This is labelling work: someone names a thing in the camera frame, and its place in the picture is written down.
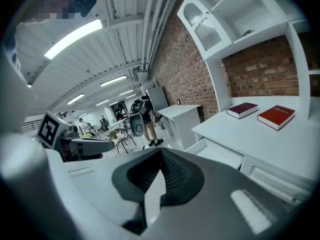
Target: red book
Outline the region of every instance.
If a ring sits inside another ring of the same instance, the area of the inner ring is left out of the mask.
[[[276,105],[261,114],[258,114],[258,121],[272,127],[279,131],[292,118],[294,118],[296,111],[284,106]]]
[[[240,119],[252,114],[253,112],[256,112],[257,110],[258,105],[245,102],[240,105],[228,108],[226,110],[226,113],[230,116]]]

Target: book cover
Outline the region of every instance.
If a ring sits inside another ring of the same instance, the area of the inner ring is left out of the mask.
[[[257,104],[252,104],[252,103],[242,103],[237,106],[233,106],[231,108],[228,108],[226,110],[226,113],[230,116],[233,116],[235,118],[241,119],[245,116],[248,116],[258,110],[258,105]]]
[[[280,130],[295,116],[295,112],[293,109],[275,105],[259,114],[258,120],[276,130]]]

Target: shoe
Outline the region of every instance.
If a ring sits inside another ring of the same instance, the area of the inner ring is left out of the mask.
[[[155,144],[155,140],[154,140],[154,139],[153,139],[153,140],[151,140],[151,143],[149,144],[149,147],[151,147],[153,144],[154,144],[154,145],[156,145],[156,144]]]
[[[159,144],[161,144],[162,142],[164,142],[164,140],[162,138],[158,139],[157,143],[154,143],[155,146],[158,146]]]

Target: fluorescent light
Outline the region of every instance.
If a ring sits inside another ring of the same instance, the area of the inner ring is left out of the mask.
[[[110,80],[110,81],[108,81],[108,82],[101,83],[100,85],[103,87],[103,86],[112,84],[112,83],[114,83],[114,82],[116,82],[116,81],[119,81],[119,80],[122,80],[122,79],[126,79],[126,78],[127,78],[127,76],[126,76],[126,75],[123,75],[123,76],[120,76],[120,77],[115,78],[115,79],[113,79],[113,80]]]
[[[131,98],[131,97],[133,97],[133,96],[136,96],[136,94],[134,94],[134,95],[131,95],[131,96],[129,96],[129,97],[126,97],[126,99],[128,99],[128,98]]]
[[[119,94],[119,95],[124,95],[124,94],[128,94],[128,93],[131,93],[131,92],[133,92],[134,90],[128,90],[128,91],[126,91],[126,92],[124,92],[124,93],[121,93],[121,94]]]
[[[70,34],[62,38],[59,42],[57,42],[50,50],[47,51],[47,53],[44,56],[52,60],[63,49],[67,48],[75,41],[99,29],[102,29],[100,19],[97,19],[82,27],[79,27],[75,31],[71,32]]]
[[[110,104],[109,106],[112,106],[112,105],[114,105],[114,104],[117,104],[119,101],[117,101],[117,102],[115,102],[115,103],[112,103],[112,104]]]
[[[102,102],[100,102],[99,104],[97,104],[96,106],[99,106],[99,105],[101,105],[102,103],[105,103],[105,102],[108,102],[109,101],[109,99],[107,99],[107,100],[105,100],[105,101],[102,101]]]
[[[83,96],[85,96],[83,93],[81,93],[80,95],[78,95],[77,97],[75,97],[74,99],[70,100],[69,102],[67,102],[68,105],[70,105],[71,103],[74,103],[75,101],[79,100],[80,98],[82,98]]]

